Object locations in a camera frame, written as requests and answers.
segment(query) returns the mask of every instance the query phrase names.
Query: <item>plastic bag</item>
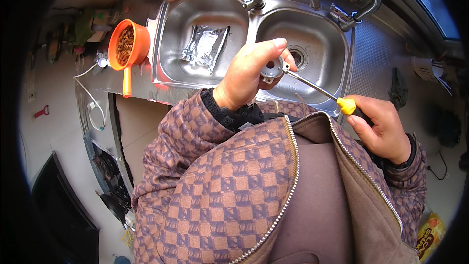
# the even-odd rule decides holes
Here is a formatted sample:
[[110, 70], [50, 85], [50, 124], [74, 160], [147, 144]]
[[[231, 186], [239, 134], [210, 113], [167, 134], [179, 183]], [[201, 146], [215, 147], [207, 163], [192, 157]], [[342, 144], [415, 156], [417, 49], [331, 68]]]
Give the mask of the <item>plastic bag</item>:
[[443, 226], [441, 218], [432, 213], [418, 230], [417, 256], [420, 263], [425, 261], [429, 255], [437, 249], [439, 243], [445, 235], [446, 229]]

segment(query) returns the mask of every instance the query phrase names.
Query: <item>yellow screwdriver handle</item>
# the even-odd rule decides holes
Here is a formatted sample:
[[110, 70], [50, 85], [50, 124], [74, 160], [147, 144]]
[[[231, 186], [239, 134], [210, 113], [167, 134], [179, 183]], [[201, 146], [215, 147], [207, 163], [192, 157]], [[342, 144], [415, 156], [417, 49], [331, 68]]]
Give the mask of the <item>yellow screwdriver handle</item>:
[[355, 111], [355, 100], [352, 98], [337, 98], [337, 105], [341, 108], [343, 114], [352, 115]]

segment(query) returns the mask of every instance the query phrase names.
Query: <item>person's left hand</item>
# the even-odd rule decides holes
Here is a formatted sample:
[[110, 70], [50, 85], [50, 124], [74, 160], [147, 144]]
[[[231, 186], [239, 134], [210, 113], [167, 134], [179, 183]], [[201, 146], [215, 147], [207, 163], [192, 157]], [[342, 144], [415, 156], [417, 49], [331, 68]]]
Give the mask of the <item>person's left hand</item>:
[[270, 41], [246, 44], [233, 58], [220, 84], [213, 90], [213, 98], [219, 107], [235, 111], [251, 101], [259, 91], [270, 90], [282, 76], [271, 84], [262, 81], [263, 67], [271, 60], [283, 56], [290, 65], [290, 71], [296, 72], [295, 60], [287, 49], [287, 41], [277, 38]]

